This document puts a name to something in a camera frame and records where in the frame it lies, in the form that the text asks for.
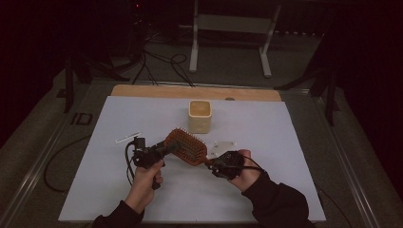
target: white table surface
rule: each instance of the white table surface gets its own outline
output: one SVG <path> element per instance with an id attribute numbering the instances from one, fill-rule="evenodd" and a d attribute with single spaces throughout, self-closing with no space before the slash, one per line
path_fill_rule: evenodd
<path id="1" fill-rule="evenodd" d="M 109 215 L 130 189 L 125 163 L 128 142 L 116 144 L 115 140 L 141 131 L 146 146 L 151 146 L 177 127 L 186 129 L 189 101 L 108 97 L 59 220 L 91 221 Z M 325 220 L 285 103 L 210 102 L 211 130 L 196 135 L 207 148 L 214 141 L 231 141 L 237 142 L 234 150 L 250 149 L 252 158 L 274 182 L 288 184 L 305 195 L 309 220 Z M 227 180 L 213 176 L 203 164 L 191 166 L 173 155 L 167 155 L 164 161 L 164 182 L 145 209 L 143 222 L 256 222 L 249 199 Z"/>

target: beige cup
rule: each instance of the beige cup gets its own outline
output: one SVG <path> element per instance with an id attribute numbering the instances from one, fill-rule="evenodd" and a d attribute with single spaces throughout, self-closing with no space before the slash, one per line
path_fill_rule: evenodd
<path id="1" fill-rule="evenodd" d="M 206 134 L 210 131 L 212 108 L 208 101 L 190 101 L 189 132 Z"/>

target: floor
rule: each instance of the floor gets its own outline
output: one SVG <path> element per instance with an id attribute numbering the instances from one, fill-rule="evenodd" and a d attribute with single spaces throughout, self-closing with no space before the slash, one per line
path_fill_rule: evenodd
<path id="1" fill-rule="evenodd" d="M 153 79 L 158 85 L 187 86 L 177 73 L 179 70 L 196 86 L 272 89 L 299 77 L 320 42 L 315 37 L 275 34 L 268 52 L 273 77 L 266 79 L 262 76 L 257 44 L 228 45 L 204 39 L 200 45 L 198 71 L 190 74 L 187 67 L 191 46 L 186 37 L 182 42 L 166 42 L 158 38 L 162 37 L 154 37 L 145 49 L 168 59 L 182 54 L 175 60 L 184 60 L 181 64 L 183 71 L 178 66 L 174 66 L 175 70 L 171 64 L 147 55 L 149 71 L 144 70 L 136 84 L 151 85 Z M 132 83 L 141 67 L 137 64 L 121 74 L 131 79 L 127 84 Z M 64 114 L 65 101 L 56 98 L 59 90 L 64 88 L 62 71 L 55 78 L 54 88 L 2 147 L 1 227 L 89 226 L 86 223 L 63 223 L 57 219 L 105 98 L 119 83 L 105 75 L 95 74 L 97 76 L 90 85 L 76 82 L 74 106 Z M 281 91 L 280 95 L 290 111 L 327 218 L 317 223 L 316 227 L 403 227 L 402 201 L 383 172 L 344 99 L 342 89 L 336 91 L 336 125 L 331 127 L 322 114 L 325 100 L 309 96 L 307 89 L 310 84 L 306 82 Z M 93 119 L 89 124 L 74 124 L 74 113 L 91 114 Z M 256 225 L 142 225 L 186 228 L 253 226 Z"/>

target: brush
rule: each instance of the brush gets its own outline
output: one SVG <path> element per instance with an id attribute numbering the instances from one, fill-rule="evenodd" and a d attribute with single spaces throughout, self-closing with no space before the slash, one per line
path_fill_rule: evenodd
<path id="1" fill-rule="evenodd" d="M 164 141 L 165 147 L 174 143 L 179 144 L 179 149 L 173 151 L 172 154 L 184 162 L 194 166 L 201 163 L 211 163 L 211 161 L 206 158 L 207 146 L 204 142 L 182 128 L 172 130 Z"/>

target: metal frame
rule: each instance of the metal frame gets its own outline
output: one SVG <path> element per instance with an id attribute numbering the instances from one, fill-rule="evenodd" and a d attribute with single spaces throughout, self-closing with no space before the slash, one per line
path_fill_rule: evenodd
<path id="1" fill-rule="evenodd" d="M 195 8 L 193 15 L 193 45 L 192 45 L 192 52 L 190 54 L 189 71 L 191 73 L 195 73 L 198 67 L 199 29 L 240 31 L 240 32 L 266 34 L 267 38 L 263 46 L 259 48 L 259 55 L 261 60 L 261 66 L 263 68 L 263 76 L 265 78 L 271 78 L 272 71 L 270 69 L 269 61 L 267 58 L 267 49 L 269 48 L 270 42 L 275 32 L 276 22 L 278 20 L 280 9 L 281 6 L 278 5 L 272 18 L 270 19 L 208 15 L 208 14 L 199 14 L 199 0 L 195 0 Z"/>

